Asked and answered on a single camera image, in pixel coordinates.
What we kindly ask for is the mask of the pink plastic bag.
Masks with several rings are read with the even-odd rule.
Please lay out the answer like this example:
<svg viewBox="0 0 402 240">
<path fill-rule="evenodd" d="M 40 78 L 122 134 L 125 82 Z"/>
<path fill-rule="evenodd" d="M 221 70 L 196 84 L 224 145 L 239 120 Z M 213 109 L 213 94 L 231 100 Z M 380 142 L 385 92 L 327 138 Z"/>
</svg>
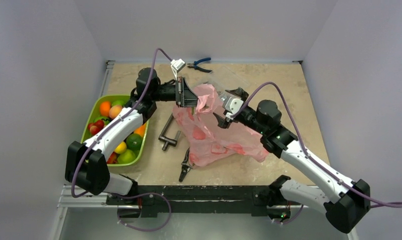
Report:
<svg viewBox="0 0 402 240">
<path fill-rule="evenodd" d="M 260 143 L 261 135 L 241 123 L 229 128 L 218 127 L 214 113 L 221 114 L 223 101 L 211 84 L 192 89 L 198 95 L 198 105 L 174 107 L 172 114 L 189 141 L 189 162 L 204 167 L 233 154 L 252 157 L 263 162 L 269 153 Z"/>
</svg>

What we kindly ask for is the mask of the fake orange carrot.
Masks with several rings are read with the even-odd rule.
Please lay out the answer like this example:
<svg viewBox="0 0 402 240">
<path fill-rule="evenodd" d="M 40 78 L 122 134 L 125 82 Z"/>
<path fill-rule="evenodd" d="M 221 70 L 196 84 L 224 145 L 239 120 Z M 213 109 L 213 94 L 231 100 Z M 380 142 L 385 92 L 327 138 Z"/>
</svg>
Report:
<svg viewBox="0 0 402 240">
<path fill-rule="evenodd" d="M 138 127 L 136 130 L 133 131 L 134 134 L 137 134 L 141 137 L 145 136 L 147 123 L 143 124 L 142 126 Z"/>
</svg>

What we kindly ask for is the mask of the fake yellow lemon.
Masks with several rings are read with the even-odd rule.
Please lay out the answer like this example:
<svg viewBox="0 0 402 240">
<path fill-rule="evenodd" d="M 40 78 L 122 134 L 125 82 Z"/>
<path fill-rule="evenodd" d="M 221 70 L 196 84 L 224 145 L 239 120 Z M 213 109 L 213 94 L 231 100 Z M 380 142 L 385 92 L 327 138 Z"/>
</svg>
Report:
<svg viewBox="0 0 402 240">
<path fill-rule="evenodd" d="M 114 152 L 118 155 L 123 154 L 127 150 L 127 145 L 124 141 L 122 141 L 114 150 Z"/>
</svg>

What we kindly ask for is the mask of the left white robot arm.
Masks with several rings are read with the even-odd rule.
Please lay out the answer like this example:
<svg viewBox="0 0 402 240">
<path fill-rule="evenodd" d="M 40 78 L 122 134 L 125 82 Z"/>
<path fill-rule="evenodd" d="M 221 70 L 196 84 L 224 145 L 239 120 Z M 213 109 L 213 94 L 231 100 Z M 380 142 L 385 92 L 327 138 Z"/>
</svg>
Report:
<svg viewBox="0 0 402 240">
<path fill-rule="evenodd" d="M 69 145 L 65 179 L 71 183 L 73 197 L 78 197 L 75 188 L 80 187 L 93 195 L 117 194 L 127 205 L 136 202 L 136 181 L 111 173 L 106 162 L 123 140 L 152 117 L 157 102 L 174 102 L 180 108 L 195 108 L 198 96 L 184 77 L 176 77 L 165 84 L 161 83 L 154 68 L 140 70 L 135 94 L 131 95 L 118 116 L 85 142 L 74 141 Z"/>
</svg>

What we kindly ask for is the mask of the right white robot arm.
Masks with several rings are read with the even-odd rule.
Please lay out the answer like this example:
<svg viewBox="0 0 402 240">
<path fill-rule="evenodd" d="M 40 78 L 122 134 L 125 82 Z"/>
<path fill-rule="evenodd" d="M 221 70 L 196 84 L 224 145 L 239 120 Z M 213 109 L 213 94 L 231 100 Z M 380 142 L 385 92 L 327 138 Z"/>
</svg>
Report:
<svg viewBox="0 0 402 240">
<path fill-rule="evenodd" d="M 219 94 L 223 115 L 215 114 L 218 126 L 227 129 L 241 123 L 261 135 L 264 149 L 284 160 L 309 178 L 315 187 L 282 175 L 270 185 L 270 199 L 280 204 L 295 201 L 325 215 L 328 222 L 349 234 L 371 209 L 370 185 L 353 180 L 330 167 L 306 148 L 298 135 L 281 123 L 282 113 L 272 100 L 262 100 L 256 109 L 243 106 L 248 93 L 242 88 Z"/>
</svg>

